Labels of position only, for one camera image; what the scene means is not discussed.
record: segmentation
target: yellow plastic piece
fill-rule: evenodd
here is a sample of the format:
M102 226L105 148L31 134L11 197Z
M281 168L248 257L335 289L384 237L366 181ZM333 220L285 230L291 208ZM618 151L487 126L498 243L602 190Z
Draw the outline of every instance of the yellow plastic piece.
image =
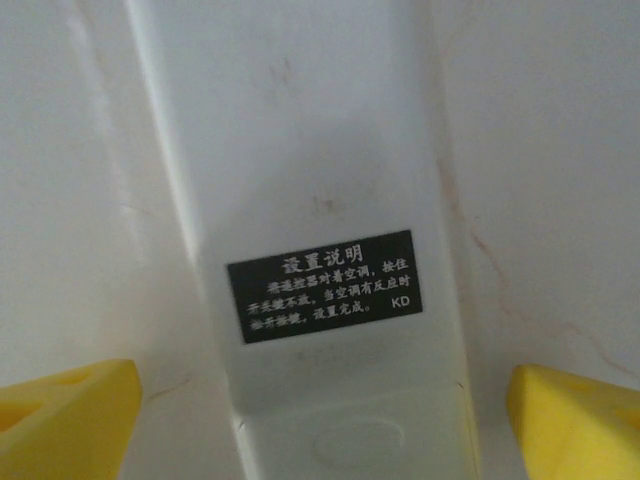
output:
M507 409L531 480L640 480L640 392L526 365Z
M0 389L0 479L115 479L141 396L130 360Z

